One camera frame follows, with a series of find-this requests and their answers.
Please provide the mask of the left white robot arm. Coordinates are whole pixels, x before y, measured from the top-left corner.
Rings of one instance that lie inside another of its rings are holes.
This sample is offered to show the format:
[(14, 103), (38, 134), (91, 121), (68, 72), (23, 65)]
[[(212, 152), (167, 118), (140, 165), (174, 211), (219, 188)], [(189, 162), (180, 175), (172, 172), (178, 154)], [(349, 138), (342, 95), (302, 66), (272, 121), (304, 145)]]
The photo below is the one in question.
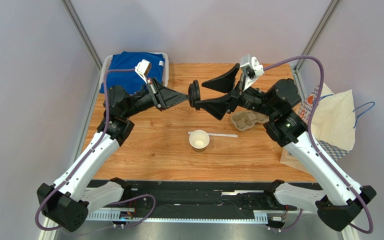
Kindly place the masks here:
[(120, 85), (104, 87), (105, 116), (90, 144), (75, 162), (51, 185), (42, 183), (37, 189), (39, 208), (36, 225), (46, 230), (38, 220), (40, 215), (63, 228), (75, 232), (89, 213), (117, 202), (131, 186), (120, 178), (113, 178), (102, 187), (85, 192), (93, 176), (103, 163), (129, 137), (135, 124), (131, 116), (151, 108), (169, 109), (189, 99), (188, 95), (170, 89), (156, 79), (147, 79), (141, 90), (130, 95)]

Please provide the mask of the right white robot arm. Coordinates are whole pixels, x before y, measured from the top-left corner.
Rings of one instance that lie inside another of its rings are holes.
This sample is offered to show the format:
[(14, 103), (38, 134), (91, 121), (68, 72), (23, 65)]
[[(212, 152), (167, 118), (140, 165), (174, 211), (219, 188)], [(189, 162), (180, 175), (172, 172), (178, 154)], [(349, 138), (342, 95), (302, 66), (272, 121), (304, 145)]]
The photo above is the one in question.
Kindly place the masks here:
[(368, 204), (377, 194), (375, 189), (347, 176), (311, 134), (310, 124), (295, 113), (301, 97), (292, 79), (280, 79), (267, 91), (260, 91), (246, 87), (246, 73), (236, 81), (239, 70), (239, 64), (235, 64), (219, 77), (203, 83), (194, 80), (188, 88), (190, 106), (218, 120), (237, 107), (267, 116), (263, 126), (268, 136), (299, 160), (321, 189), (275, 180), (264, 190), (265, 203), (272, 208), (294, 206), (316, 213), (338, 232), (352, 226), (361, 211), (368, 211)]

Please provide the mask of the black plastic cup lid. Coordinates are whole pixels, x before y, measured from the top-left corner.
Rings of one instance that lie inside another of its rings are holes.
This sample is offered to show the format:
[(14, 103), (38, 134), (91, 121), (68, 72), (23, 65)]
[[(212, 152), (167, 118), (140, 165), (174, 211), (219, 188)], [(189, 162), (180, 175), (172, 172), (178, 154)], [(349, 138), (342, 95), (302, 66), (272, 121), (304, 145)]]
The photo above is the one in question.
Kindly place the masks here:
[(196, 110), (200, 108), (197, 106), (197, 102), (201, 100), (200, 85), (198, 80), (194, 80), (188, 87), (188, 101), (189, 105)]

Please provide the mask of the brown paper coffee cup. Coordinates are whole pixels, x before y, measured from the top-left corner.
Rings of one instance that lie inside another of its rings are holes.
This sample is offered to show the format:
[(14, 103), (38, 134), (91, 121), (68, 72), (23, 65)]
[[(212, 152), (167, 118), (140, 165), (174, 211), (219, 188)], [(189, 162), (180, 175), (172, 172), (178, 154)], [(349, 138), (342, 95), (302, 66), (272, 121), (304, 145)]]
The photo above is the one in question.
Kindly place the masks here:
[(204, 130), (195, 130), (189, 134), (189, 143), (196, 153), (202, 153), (210, 143), (210, 136)]

